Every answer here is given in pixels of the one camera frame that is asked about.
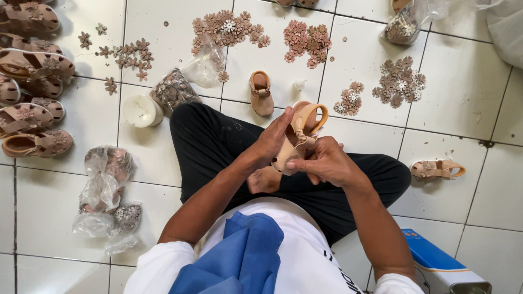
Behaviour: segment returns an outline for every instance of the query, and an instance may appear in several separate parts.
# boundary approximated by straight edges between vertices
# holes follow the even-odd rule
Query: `blue cloth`
[[[169,294],[272,294],[283,231],[270,216],[236,212],[223,240],[181,268]]]

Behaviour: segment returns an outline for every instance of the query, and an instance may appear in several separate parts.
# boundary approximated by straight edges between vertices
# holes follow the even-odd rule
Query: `person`
[[[263,129],[203,104],[174,110],[183,205],[158,244],[138,258],[124,293],[236,293],[203,291],[228,282],[243,289],[238,293],[362,293],[330,250],[356,228],[374,268],[374,293],[423,293],[407,242],[386,210],[409,186],[409,169],[386,155],[347,154],[322,137],[310,157],[287,164],[294,175],[281,175],[270,162],[293,113],[287,107]],[[247,241],[238,246],[232,238],[241,233]]]

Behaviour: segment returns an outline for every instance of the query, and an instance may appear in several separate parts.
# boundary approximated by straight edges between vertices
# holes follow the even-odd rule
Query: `row of sandals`
[[[45,40],[15,35],[51,32],[59,28],[51,0],[4,0],[0,7],[0,138],[10,157],[53,157],[73,144],[71,135],[52,129],[65,115],[55,100],[62,93],[62,79],[75,72],[60,47]]]

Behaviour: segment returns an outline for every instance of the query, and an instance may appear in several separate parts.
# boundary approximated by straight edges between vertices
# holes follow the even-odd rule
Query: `hand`
[[[254,171],[269,165],[283,145],[284,133],[291,123],[294,111],[287,106],[285,112],[275,119],[260,135],[251,147],[242,155],[251,158]]]
[[[372,187],[369,178],[343,152],[343,145],[338,144],[333,137],[319,138],[311,149],[314,153],[309,158],[290,160],[287,169],[307,172],[314,185],[320,181],[329,181],[342,188]]]

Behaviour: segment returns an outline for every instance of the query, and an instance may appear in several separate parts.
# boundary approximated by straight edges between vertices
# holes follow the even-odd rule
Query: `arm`
[[[416,282],[414,260],[400,227],[381,203],[369,178],[334,138],[318,139],[311,158],[290,161],[287,168],[307,172],[315,185],[329,181],[344,190],[376,280],[385,274],[400,274]]]
[[[220,217],[241,184],[257,169],[269,165],[283,144],[283,134],[294,112],[285,112],[265,129],[258,140],[231,165],[199,189],[169,219],[159,243],[184,241],[193,247]]]

